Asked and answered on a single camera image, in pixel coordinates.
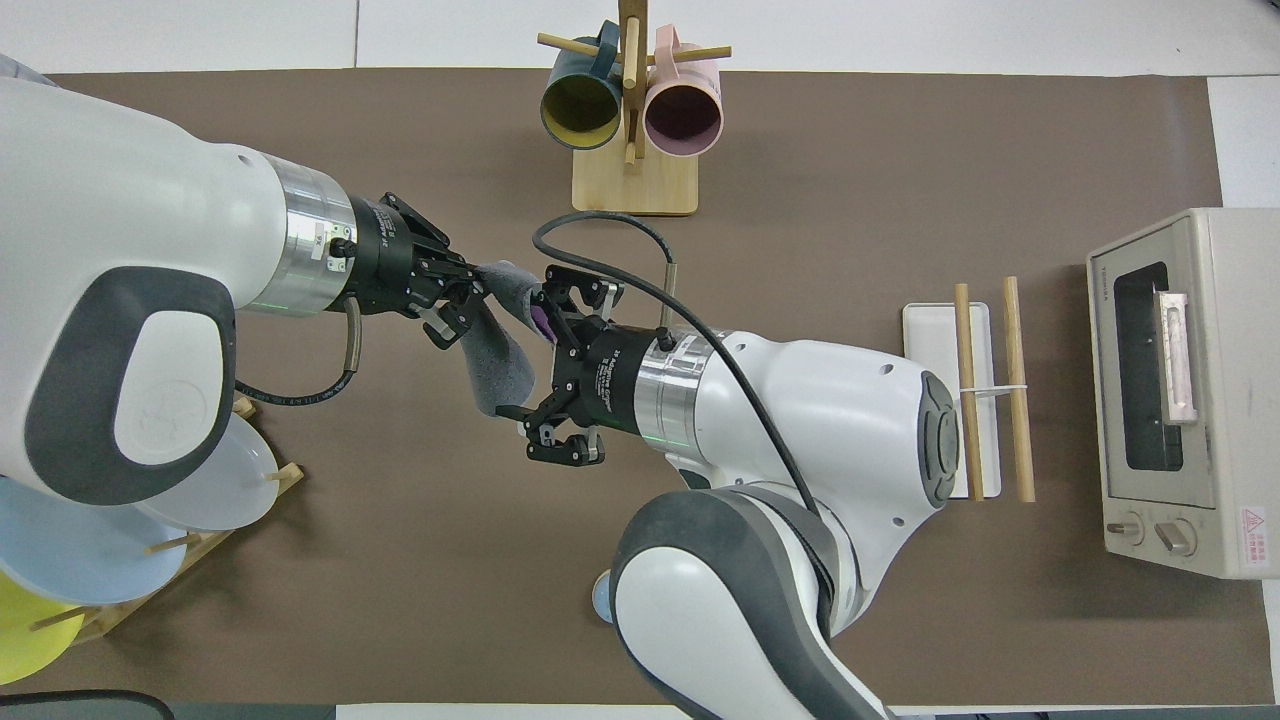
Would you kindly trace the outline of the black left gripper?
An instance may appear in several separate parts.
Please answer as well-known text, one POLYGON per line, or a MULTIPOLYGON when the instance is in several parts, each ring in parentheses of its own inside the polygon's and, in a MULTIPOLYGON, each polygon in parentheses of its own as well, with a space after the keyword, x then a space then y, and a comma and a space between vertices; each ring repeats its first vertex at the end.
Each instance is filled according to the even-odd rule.
POLYGON ((402 199, 351 196, 356 255, 349 293, 364 315, 397 313, 419 318, 438 348, 449 348, 477 323, 480 299, 490 293, 479 266, 454 252, 451 240, 402 199), (436 302, 445 300, 439 307, 436 302))

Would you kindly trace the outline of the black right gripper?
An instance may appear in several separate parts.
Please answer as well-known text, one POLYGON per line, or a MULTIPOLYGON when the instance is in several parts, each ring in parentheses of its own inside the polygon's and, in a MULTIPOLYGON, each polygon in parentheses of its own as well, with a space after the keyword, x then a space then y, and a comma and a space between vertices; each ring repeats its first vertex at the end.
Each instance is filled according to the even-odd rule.
POLYGON ((543 313, 556 351, 556 386, 570 383, 575 398, 544 400, 538 407, 497 407, 497 415, 517 421, 526 455, 539 462, 585 468, 604 461, 603 439, 593 425, 636 436, 635 388, 652 346, 652 332, 607 322, 625 283, 570 266, 549 265, 543 281, 543 313), (581 346, 571 356, 572 346, 581 346), (589 427, 586 434, 557 438, 568 419, 589 427))

